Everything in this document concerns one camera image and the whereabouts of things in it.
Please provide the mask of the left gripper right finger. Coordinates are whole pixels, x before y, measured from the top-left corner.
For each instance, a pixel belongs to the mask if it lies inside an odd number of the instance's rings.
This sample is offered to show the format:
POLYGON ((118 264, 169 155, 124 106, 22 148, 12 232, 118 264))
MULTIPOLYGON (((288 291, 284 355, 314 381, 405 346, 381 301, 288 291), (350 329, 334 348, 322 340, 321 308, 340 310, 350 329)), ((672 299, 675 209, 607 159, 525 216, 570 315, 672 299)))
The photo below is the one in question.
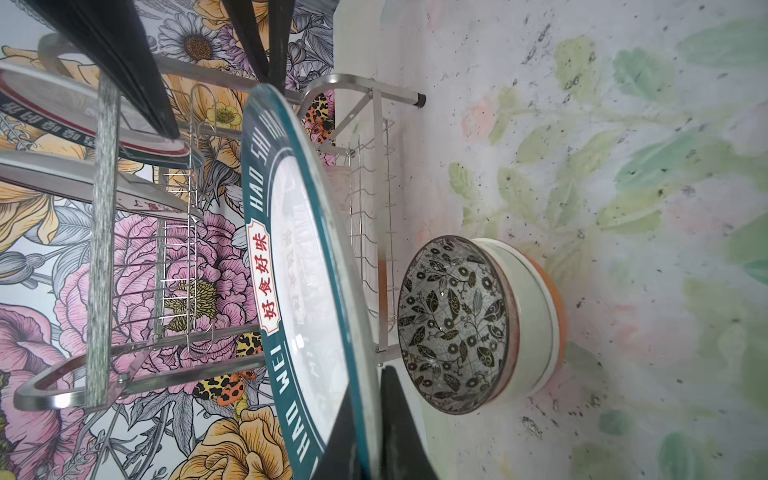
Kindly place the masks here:
POLYGON ((381 372, 384 478, 390 480, 437 480, 418 436, 413 416, 396 370, 381 372))

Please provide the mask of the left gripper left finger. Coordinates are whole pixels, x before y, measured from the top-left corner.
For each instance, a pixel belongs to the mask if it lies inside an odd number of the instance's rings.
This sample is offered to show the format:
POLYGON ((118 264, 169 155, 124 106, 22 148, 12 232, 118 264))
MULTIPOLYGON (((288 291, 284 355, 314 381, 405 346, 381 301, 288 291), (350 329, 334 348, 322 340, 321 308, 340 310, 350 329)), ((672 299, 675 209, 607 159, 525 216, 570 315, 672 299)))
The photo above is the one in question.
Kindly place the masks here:
POLYGON ((343 397, 326 449, 312 480, 364 480, 350 391, 343 397))

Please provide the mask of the pink patterned bowl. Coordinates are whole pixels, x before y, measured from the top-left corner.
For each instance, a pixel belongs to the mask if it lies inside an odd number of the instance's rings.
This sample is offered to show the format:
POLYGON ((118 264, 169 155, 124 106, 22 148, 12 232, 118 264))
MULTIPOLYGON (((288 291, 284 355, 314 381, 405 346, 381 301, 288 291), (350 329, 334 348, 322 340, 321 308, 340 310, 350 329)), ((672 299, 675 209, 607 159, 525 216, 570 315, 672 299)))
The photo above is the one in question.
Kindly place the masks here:
POLYGON ((466 238, 425 244, 410 262, 398 299, 401 358, 436 410, 470 413, 500 394, 519 353, 519 316, 498 263, 466 238))

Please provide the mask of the white plate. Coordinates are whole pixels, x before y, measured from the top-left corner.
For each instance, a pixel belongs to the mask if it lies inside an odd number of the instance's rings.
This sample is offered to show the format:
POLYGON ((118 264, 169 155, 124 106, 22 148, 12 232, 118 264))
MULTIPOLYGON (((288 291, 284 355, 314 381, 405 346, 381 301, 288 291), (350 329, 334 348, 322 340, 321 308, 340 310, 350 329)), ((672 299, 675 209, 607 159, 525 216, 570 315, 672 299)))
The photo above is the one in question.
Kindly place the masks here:
POLYGON ((347 390, 366 479, 382 475, 379 377, 347 225, 317 151, 274 86, 244 109, 242 188, 272 393, 298 479, 311 479, 347 390))

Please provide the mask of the chrome two-tier dish rack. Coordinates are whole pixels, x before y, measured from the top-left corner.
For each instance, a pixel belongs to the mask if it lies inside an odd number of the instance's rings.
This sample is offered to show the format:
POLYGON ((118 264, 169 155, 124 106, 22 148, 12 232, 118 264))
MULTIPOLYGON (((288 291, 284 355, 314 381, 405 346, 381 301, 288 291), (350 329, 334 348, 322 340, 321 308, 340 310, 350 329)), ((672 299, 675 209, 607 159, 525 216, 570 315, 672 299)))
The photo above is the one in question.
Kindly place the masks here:
MULTIPOLYGON (((63 60, 61 53, 59 67, 48 68, 41 60, 41 51, 57 40, 58 34, 43 36, 39 43, 37 60, 39 67, 24 67, 51 73, 74 80, 96 89, 96 80, 76 80, 75 60, 63 60)), ((188 104, 188 121, 178 121, 182 129, 188 130, 186 140, 190 147, 199 151, 200 136, 215 140, 237 140, 242 126, 220 125, 217 117, 218 97, 211 86, 230 91, 237 105, 241 105, 242 94, 246 92, 232 87, 204 84, 193 79, 173 74, 170 80, 192 82, 189 92, 171 89, 188 104)), ((372 101, 365 97, 350 110, 347 118, 338 125, 342 131, 372 101)), ((189 205, 201 210, 200 195, 205 193, 206 167, 193 169, 169 169, 153 166, 159 175, 186 178, 176 183, 148 180, 165 191, 181 198, 189 205)), ((246 280, 252 277, 250 267, 245 266, 243 253, 246 247, 235 245, 237 229, 230 229, 224 217, 213 218, 211 212, 202 211, 201 219, 190 217, 186 220, 165 220, 143 214, 129 213, 116 208, 115 230, 112 239, 112 272, 106 280, 112 280, 96 287, 99 293, 109 290, 112 302, 111 350, 107 361, 87 362, 87 345, 96 345, 103 335, 88 344, 88 325, 102 325, 104 322, 87 322, 86 310, 90 308, 88 298, 70 302, 82 306, 81 327, 69 322, 61 330, 65 342, 63 347, 74 356, 69 360, 47 367, 30 379, 14 397, 14 405, 20 410, 55 410, 81 408, 103 410, 118 399, 144 395, 145 392, 168 390, 176 385, 202 382, 197 389, 198 398, 217 402, 220 408, 236 404, 245 395, 247 382, 255 381, 254 370, 262 368, 259 357, 263 348, 256 345, 255 338, 259 324, 257 309, 248 307, 253 296, 251 285, 246 280), (87 407, 86 385, 75 387, 75 373, 89 379, 87 365, 109 372, 104 405, 87 407)))

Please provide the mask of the red patterned plate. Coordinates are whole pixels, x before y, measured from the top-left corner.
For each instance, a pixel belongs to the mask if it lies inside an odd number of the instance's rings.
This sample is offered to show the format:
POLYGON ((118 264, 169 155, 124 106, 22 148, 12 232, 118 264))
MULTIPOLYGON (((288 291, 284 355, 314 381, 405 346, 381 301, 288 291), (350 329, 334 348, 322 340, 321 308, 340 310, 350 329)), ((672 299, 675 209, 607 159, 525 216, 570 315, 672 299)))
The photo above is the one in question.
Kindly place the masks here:
MULTIPOLYGON (((95 146, 98 92, 91 86, 3 62, 1 112, 80 146, 95 146)), ((120 105, 119 123, 123 158, 169 169, 196 169, 204 163, 188 142, 157 134, 126 100, 120 105)))

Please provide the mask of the cream white bowl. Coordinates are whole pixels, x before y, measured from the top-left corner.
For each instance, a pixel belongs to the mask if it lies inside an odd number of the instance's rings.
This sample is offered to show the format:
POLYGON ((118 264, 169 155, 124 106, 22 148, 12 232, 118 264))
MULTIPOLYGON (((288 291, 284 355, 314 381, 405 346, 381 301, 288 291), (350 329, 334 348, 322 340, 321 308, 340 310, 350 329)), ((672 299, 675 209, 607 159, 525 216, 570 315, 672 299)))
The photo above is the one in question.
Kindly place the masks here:
POLYGON ((567 319, 560 294, 546 272, 519 249, 475 238, 497 268, 510 313, 512 362, 504 367, 499 395, 509 399, 542 390, 565 356, 567 319))

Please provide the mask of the green rimmed plate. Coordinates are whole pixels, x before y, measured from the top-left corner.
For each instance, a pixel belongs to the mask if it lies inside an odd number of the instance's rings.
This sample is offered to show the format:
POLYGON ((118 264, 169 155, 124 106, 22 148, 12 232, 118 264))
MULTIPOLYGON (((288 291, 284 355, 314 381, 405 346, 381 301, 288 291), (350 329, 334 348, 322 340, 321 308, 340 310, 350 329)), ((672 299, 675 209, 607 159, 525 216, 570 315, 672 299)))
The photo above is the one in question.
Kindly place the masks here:
MULTIPOLYGON (((96 192, 91 162, 33 152, 3 151, 1 180, 59 197, 91 203, 96 192)), ((165 220, 203 217, 200 209, 133 174, 116 176, 116 208, 165 220)))

